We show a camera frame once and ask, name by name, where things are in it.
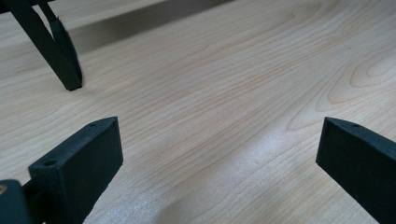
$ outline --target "black leg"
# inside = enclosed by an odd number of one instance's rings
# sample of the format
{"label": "black leg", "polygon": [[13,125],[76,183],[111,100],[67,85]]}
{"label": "black leg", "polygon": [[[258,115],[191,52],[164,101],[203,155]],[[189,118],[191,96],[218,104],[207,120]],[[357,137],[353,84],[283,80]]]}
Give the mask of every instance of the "black leg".
{"label": "black leg", "polygon": [[49,21],[54,35],[52,38],[28,0],[3,0],[3,2],[62,81],[64,87],[69,91],[81,88],[82,78],[77,54],[61,22],[55,17]]}
{"label": "black leg", "polygon": [[395,223],[396,143],[358,124],[326,118],[317,163],[379,223]]}

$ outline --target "black plastic piece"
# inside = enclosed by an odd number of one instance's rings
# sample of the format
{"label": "black plastic piece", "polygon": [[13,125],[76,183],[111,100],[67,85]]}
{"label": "black plastic piece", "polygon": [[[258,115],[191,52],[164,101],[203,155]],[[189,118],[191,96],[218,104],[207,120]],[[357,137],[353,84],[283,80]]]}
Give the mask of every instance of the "black plastic piece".
{"label": "black plastic piece", "polygon": [[0,180],[0,223],[33,223],[20,182]]}
{"label": "black plastic piece", "polygon": [[396,143],[326,118],[317,164],[380,223],[396,222]]}
{"label": "black plastic piece", "polygon": [[[15,193],[5,201],[0,194],[0,211],[6,206],[19,211],[25,204],[29,219],[20,223],[82,223],[122,161],[117,118],[97,120],[29,166],[25,202],[14,200],[22,195],[21,186],[7,186]],[[6,214],[0,223],[14,223],[10,220],[19,216],[14,215]]]}
{"label": "black plastic piece", "polygon": [[[31,6],[35,6],[37,5],[37,1],[36,0],[28,0],[29,4]],[[3,3],[3,0],[0,0],[0,14],[2,13],[6,13],[9,12],[8,7]]]}
{"label": "black plastic piece", "polygon": [[[73,91],[82,87],[81,68],[69,34],[61,21],[54,15],[47,0],[0,0],[18,21],[37,49],[48,62],[64,87]],[[39,4],[49,21],[52,35],[33,10],[32,4]]]}

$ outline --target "small hole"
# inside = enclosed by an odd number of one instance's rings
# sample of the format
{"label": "small hole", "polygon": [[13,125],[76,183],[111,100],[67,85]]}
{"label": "small hole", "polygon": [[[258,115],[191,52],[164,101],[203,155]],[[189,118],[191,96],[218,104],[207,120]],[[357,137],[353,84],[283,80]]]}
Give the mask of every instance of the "small hole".
{"label": "small hole", "polygon": [[0,185],[0,194],[6,192],[7,190],[7,185]]}
{"label": "small hole", "polygon": [[54,165],[55,163],[56,163],[56,161],[45,161],[44,165],[45,166],[51,166],[51,165]]}

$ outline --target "wooden table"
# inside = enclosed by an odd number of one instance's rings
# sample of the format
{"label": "wooden table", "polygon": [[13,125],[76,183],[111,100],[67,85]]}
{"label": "wooden table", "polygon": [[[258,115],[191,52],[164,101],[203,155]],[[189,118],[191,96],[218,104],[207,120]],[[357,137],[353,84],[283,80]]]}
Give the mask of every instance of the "wooden table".
{"label": "wooden table", "polygon": [[396,140],[396,2],[197,1],[51,3],[72,92],[0,15],[0,179],[119,116],[124,164],[86,223],[375,223],[315,157],[326,116]]}

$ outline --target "black plastic part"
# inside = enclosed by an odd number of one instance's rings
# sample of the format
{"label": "black plastic part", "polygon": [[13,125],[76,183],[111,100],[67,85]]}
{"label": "black plastic part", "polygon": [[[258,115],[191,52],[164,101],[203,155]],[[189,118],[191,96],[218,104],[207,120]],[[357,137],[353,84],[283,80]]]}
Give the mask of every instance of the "black plastic part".
{"label": "black plastic part", "polygon": [[82,223],[122,162],[117,118],[86,125],[30,165],[23,188],[0,181],[0,224]]}
{"label": "black plastic part", "polygon": [[20,182],[0,181],[0,223],[32,224]]}
{"label": "black plastic part", "polygon": [[46,223],[82,223],[121,165],[117,118],[85,126],[30,165],[51,208]]}
{"label": "black plastic part", "polygon": [[[35,6],[37,5],[37,1],[36,0],[28,0],[29,4],[31,6]],[[2,13],[6,13],[9,12],[8,7],[3,3],[3,0],[0,0],[0,14]]]}
{"label": "black plastic part", "polygon": [[81,88],[82,75],[76,50],[62,23],[48,6],[48,2],[38,0],[39,6],[49,20],[53,38],[28,0],[1,1],[14,15],[64,87],[69,91]]}
{"label": "black plastic part", "polygon": [[380,223],[396,222],[396,143],[326,118],[317,164]]}

